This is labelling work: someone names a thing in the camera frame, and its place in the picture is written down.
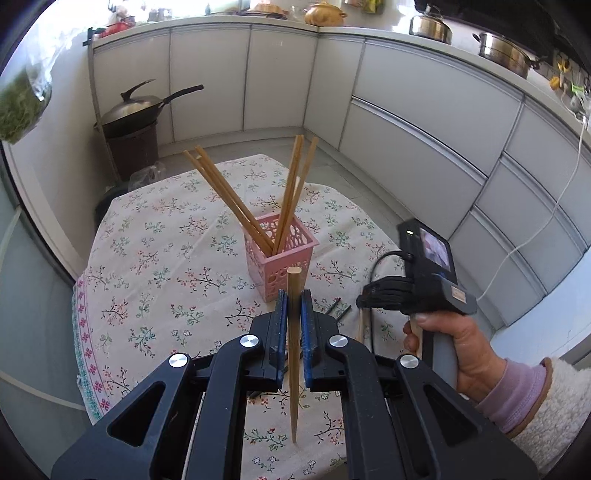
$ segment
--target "floral tablecloth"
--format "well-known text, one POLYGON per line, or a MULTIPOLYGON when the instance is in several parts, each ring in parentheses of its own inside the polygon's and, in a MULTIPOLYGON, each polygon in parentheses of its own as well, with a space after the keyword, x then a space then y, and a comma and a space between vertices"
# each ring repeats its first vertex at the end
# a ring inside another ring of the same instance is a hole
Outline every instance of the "floral tablecloth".
MULTIPOLYGON (((218 167, 255 216, 280 210, 288 172, 280 163, 255 155, 218 167)), ((339 329, 354 337, 355 298, 377 256, 396 246, 361 208, 323 185, 306 184, 296 215, 320 241, 306 281, 315 309, 341 297, 337 316, 352 304, 339 329)), ((196 170, 112 202, 73 296, 79 385, 93 423, 171 353, 215 353, 273 309, 251 282, 243 244, 238 221, 196 170)), ((378 270, 386 273, 404 274, 396 257, 378 270)), ((398 356, 405 317, 378 312, 375 320, 376 352, 398 356)), ((287 378, 279 393, 249 401, 243 479, 295 480, 344 461, 338 393, 303 385, 297 444, 287 378)))

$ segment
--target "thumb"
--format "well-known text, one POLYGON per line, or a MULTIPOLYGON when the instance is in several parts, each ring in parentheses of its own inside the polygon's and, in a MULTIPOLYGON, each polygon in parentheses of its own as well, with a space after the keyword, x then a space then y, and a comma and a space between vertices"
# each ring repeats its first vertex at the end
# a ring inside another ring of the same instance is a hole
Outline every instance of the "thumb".
POLYGON ((453 312, 417 313, 415 315, 417 325, 428 332, 441 332, 461 338, 470 329, 473 320, 453 312))

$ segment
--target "metal screw cap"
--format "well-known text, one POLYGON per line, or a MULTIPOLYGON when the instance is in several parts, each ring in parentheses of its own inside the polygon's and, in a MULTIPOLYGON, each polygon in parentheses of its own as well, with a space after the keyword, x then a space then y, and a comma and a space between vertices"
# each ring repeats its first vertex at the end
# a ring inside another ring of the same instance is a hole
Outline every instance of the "metal screw cap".
POLYGON ((240 339, 240 345, 247 348, 258 345, 258 337, 256 335, 245 335, 240 339))
POLYGON ((329 338, 329 343, 332 346, 345 346, 347 345, 347 343, 349 343, 349 341, 347 340, 347 337, 343 336, 343 335, 333 335, 332 337, 329 338))
POLYGON ((404 355, 400 359, 400 364, 404 368, 416 368, 416 367, 418 367, 418 358, 415 357, 414 355, 404 355))
POLYGON ((188 361, 189 359, 187 358, 187 355, 185 355, 184 353, 175 353, 172 357, 168 359, 168 363, 171 367, 174 368, 184 367, 185 365, 187 365, 188 361))

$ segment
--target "kitchen cabinet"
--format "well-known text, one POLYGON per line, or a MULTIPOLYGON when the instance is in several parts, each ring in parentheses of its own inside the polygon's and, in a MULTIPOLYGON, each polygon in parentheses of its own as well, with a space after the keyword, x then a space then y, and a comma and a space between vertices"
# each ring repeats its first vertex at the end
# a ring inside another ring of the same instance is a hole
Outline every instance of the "kitchen cabinet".
POLYGON ((172 102, 175 141, 242 130, 248 25, 173 29, 170 88, 204 89, 172 102))
MULTIPOLYGON (((511 161, 503 159, 478 199, 477 205, 515 246, 530 239, 552 215, 551 199, 528 180, 511 161)), ((547 291, 551 291, 577 264, 584 251, 577 245, 562 212, 529 244, 519 249, 547 291)))
POLYGON ((304 127, 337 149, 362 50, 363 38, 318 40, 304 127))
POLYGON ((316 34, 253 25, 244 130, 303 125, 316 41, 316 34))
MULTIPOLYGON (((573 173, 577 161, 578 138, 552 115, 531 100, 526 102, 515 131, 507 145, 507 152, 531 173, 554 200, 560 196, 573 173)), ((560 206, 591 244, 591 166, 589 151, 583 147, 579 168, 560 206)))
POLYGON ((425 130, 485 174, 501 155, 522 94, 450 57, 368 41, 354 96, 425 130))
MULTIPOLYGON (((138 35, 98 47, 94 51, 95 89, 99 111, 103 115, 121 101, 121 92, 145 80, 155 81, 140 87, 135 95, 170 95, 168 83, 168 32, 138 35)), ((173 141, 170 105, 158 116, 158 145, 173 141)))
MULTIPOLYGON (((481 291, 485 290, 511 251, 510 244, 478 209, 472 209, 466 216, 453 234, 450 245, 454 262, 468 272, 481 291)), ((486 294, 506 325, 516 321, 543 296, 543 292, 523 273, 517 263, 519 260, 523 262, 517 252, 505 261, 486 294)))
POLYGON ((446 238, 485 181, 422 132, 358 100, 349 108, 341 152, 446 238))

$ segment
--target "wooden chopstick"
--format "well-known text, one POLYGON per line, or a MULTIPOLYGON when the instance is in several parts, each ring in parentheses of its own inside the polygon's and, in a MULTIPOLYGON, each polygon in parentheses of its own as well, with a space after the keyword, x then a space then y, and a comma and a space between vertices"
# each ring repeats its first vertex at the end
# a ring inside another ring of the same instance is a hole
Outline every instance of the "wooden chopstick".
POLYGON ((303 279, 301 267, 289 267, 287 269, 287 342, 289 356, 287 365, 289 367, 290 386, 290 423, 291 441, 295 443, 297 434, 297 417, 300 408, 300 316, 301 316, 301 291, 303 279))
POLYGON ((279 240, 277 239, 277 237, 275 237, 275 246, 277 247, 277 253, 283 251, 285 241, 287 240, 287 235, 290 232, 291 220, 296 212, 297 203, 300 201, 301 191, 304 189, 304 182, 306 180, 306 177, 308 176, 308 172, 310 171, 310 166, 312 165, 312 160, 314 159, 314 153, 316 152, 317 145, 318 137, 314 137, 312 139, 312 143, 310 144, 310 148, 308 149, 308 154, 306 155, 306 161, 304 162, 304 166, 301 169, 300 180, 298 181, 297 188, 289 205, 287 217, 285 218, 285 227, 281 231, 281 237, 279 238, 279 240))
POLYGON ((244 216, 238 205, 234 203, 232 198, 230 197, 229 193, 222 188, 222 186, 217 182, 217 179, 214 179, 210 176, 210 174, 205 170, 202 164, 199 162, 198 159, 194 158, 188 151, 184 151, 183 154, 190 160, 190 162, 199 170, 199 173, 203 175, 203 178, 211 185, 213 190, 220 196, 220 198, 224 201, 224 203, 230 208, 232 213, 236 216, 238 221, 242 224, 245 230, 250 234, 252 239, 255 243, 259 246, 261 251, 266 257, 271 256, 271 248, 267 245, 264 241, 260 233, 254 228, 248 219, 244 216))
POLYGON ((241 200, 241 198, 238 196, 238 194, 234 191, 234 189, 228 183, 228 181, 224 178, 222 173, 217 169, 215 164, 212 162, 212 159, 209 158, 209 155, 207 154, 207 152, 205 152, 205 150, 201 147, 201 145, 197 145, 195 147, 195 150, 197 151, 197 153, 199 153, 199 155, 201 155, 201 162, 202 162, 205 170, 207 170, 207 172, 210 174, 210 176, 217 176, 219 183, 221 183, 222 187, 230 194, 230 197, 232 197, 232 199, 234 200, 236 205, 238 205, 238 208, 240 208, 242 213, 244 215, 246 215, 246 218, 250 221, 250 223, 252 223, 252 226, 264 238, 265 243, 269 246, 269 248, 272 249, 273 248, 273 241, 271 240, 271 238, 269 238, 267 233, 262 229, 261 224, 257 221, 257 219, 255 219, 255 216, 252 214, 252 212, 246 207, 246 205, 244 205, 244 202, 241 200))
POLYGON ((279 240, 283 235, 285 228, 285 219, 293 199, 294 188, 296 186, 297 171, 300 166, 301 146, 304 142, 303 135, 296 135, 294 141, 294 148, 291 152, 290 172, 287 174, 287 184, 285 185, 285 193, 283 194, 283 201, 281 202, 281 213, 279 214, 279 221, 277 222, 277 231, 275 233, 275 244, 273 245, 273 255, 279 252, 279 240))

